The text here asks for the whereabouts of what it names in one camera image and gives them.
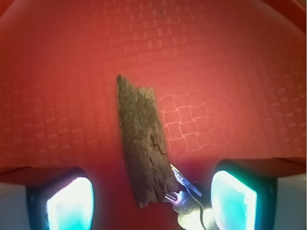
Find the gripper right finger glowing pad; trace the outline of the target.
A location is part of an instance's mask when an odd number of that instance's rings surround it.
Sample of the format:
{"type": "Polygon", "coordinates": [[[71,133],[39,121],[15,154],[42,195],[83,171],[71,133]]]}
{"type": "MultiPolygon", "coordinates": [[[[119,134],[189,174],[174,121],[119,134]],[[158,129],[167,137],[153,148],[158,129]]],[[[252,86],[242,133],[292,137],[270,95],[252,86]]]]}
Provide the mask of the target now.
{"type": "Polygon", "coordinates": [[[221,160],[211,205],[221,230],[272,230],[277,204],[274,160],[221,160]]]}

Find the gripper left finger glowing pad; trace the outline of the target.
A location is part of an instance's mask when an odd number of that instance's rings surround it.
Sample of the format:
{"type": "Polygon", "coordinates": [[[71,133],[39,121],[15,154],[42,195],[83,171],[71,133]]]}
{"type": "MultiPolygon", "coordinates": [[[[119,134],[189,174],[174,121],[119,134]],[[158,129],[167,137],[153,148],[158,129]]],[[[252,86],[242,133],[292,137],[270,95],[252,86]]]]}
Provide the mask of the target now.
{"type": "Polygon", "coordinates": [[[79,167],[27,170],[27,207],[33,230],[89,230],[94,188],[79,167]]]}

